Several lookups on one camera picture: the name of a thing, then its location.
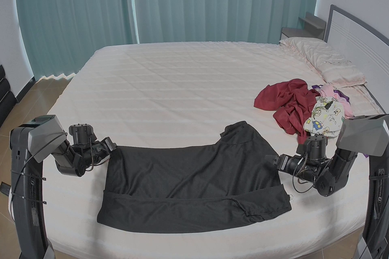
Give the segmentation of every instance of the mattress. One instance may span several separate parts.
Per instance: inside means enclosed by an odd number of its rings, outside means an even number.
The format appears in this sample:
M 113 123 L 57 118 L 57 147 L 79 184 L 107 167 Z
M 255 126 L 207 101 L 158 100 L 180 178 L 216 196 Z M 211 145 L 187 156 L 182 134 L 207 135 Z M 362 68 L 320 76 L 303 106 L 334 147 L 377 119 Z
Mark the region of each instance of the mattress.
M 272 111 L 253 107 L 266 85 L 293 78 L 309 86 L 324 83 L 304 59 L 280 45 L 105 47 L 77 73 L 49 114 L 57 115 L 65 130 L 88 123 L 98 139 L 110 136 L 118 145 L 149 148 L 213 144 L 225 126 L 245 120 L 277 153 L 293 155 L 297 136 L 286 134 Z M 380 112 L 364 87 L 342 91 L 356 115 Z M 328 157 L 335 142 L 328 143 Z M 280 173 L 292 210 L 273 220 L 212 232 L 133 233 L 96 221 L 106 171 L 104 164 L 82 178 L 69 177 L 57 171 L 53 157 L 45 160 L 44 215 L 55 249 L 78 258 L 295 258 L 361 227 L 367 208 L 368 160 L 360 155 L 348 184 L 328 198 L 314 189 L 295 192 L 291 176 Z

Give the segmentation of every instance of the clothes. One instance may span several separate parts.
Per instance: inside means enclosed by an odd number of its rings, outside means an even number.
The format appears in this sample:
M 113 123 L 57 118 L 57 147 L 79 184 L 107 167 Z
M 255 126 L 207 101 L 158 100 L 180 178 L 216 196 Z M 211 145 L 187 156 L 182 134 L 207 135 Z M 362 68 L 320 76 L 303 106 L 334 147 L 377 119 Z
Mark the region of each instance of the clothes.
M 108 164 L 97 222 L 130 232 L 190 233 L 247 226 L 291 210 L 276 152 L 245 121 L 214 145 L 118 146 Z
M 312 116 L 304 123 L 304 129 L 312 134 L 337 137 L 344 121 L 343 105 L 331 97 L 316 97 Z
M 321 96 L 331 96 L 334 97 L 337 101 L 341 102 L 344 108 L 344 116 L 346 119 L 354 116 L 350 105 L 350 98 L 344 95 L 341 91 L 334 90 L 331 84 L 327 83 L 322 85 L 320 88 L 315 89 L 320 93 Z
M 304 80 L 293 79 L 265 87 L 255 98 L 254 107 L 262 110 L 276 110 L 273 117 L 288 134 L 298 134 L 298 143 L 307 138 L 303 124 L 311 116 L 316 105 L 315 90 L 308 90 Z

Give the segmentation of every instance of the gray headboard frame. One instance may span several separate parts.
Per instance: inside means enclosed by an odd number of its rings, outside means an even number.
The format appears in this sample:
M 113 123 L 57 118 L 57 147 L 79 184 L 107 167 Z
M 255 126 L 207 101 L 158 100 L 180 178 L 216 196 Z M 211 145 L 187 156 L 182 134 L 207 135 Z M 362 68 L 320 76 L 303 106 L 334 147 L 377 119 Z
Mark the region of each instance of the gray headboard frame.
M 355 23 L 359 24 L 360 26 L 362 26 L 363 28 L 365 28 L 366 30 L 368 30 L 369 32 L 371 32 L 372 34 L 374 34 L 377 38 L 379 38 L 382 42 L 384 42 L 387 46 L 389 46 L 389 39 L 387 37 L 385 37 L 382 33 L 380 33 L 377 29 L 373 28 L 372 26 L 368 25 L 367 23 L 365 23 L 363 20 L 357 18 L 356 16 L 354 16 L 353 14 L 350 14 L 348 12 L 346 12 L 345 10 L 342 10 L 341 8 L 338 8 L 336 5 L 334 4 L 331 4 L 330 6 L 330 9 L 329 9 L 329 16 L 328 16 L 328 23 L 327 23 L 327 29 L 326 29 L 326 35 L 324 36 L 324 41 L 327 42 L 328 41 L 328 36 L 329 36 L 329 31 L 331 29 L 331 22 L 332 22 L 332 15 L 333 15 L 333 12 L 336 11 L 336 12 L 339 12 L 340 14 L 346 16 L 347 18 L 351 19 L 352 21 L 354 21 Z M 382 111 L 385 112 L 385 110 L 382 108 L 382 106 L 380 105 L 380 103 L 377 101 L 377 99 L 372 95 L 372 93 L 369 91 L 369 89 L 364 85 L 364 87 L 367 89 L 367 91 L 369 92 L 370 96 L 374 99 L 374 101 L 377 103 L 377 105 L 382 109 Z

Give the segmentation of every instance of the tiled floor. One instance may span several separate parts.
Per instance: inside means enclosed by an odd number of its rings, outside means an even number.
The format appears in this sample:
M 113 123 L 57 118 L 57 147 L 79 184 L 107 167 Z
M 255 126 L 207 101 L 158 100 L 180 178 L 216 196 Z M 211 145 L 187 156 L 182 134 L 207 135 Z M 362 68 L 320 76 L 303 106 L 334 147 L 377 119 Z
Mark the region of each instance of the tiled floor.
M 23 100 L 16 105 L 10 115 L 0 127 L 0 181 L 11 184 L 11 151 L 9 149 L 9 132 L 24 121 L 29 121 L 36 116 L 45 115 L 54 105 L 69 83 L 66 79 L 47 79 L 36 83 L 26 94 Z M 304 259 L 350 259 L 361 230 L 335 242 L 324 249 L 310 255 L 301 257 Z M 8 213 L 8 198 L 0 193 L 0 258 L 17 259 L 20 248 L 17 240 L 15 225 Z M 74 259 L 74 257 L 56 251 L 57 259 Z

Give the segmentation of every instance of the white label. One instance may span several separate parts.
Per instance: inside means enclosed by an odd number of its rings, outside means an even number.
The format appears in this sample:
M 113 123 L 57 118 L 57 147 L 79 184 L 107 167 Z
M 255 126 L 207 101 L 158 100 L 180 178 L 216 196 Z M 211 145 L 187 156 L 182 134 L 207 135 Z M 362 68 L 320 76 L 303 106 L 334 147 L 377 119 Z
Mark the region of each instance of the white label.
M 108 148 L 109 148 L 111 151 L 114 150 L 114 148 L 112 148 L 111 144 L 109 143 L 109 141 L 108 141 L 107 139 L 105 140 L 105 143 L 107 144 Z
M 286 166 L 286 163 L 288 162 L 288 159 L 289 159 L 289 157 L 286 155 L 285 158 L 284 158 L 284 161 L 283 161 L 283 163 L 281 165 L 281 170 L 284 170 L 284 168 Z

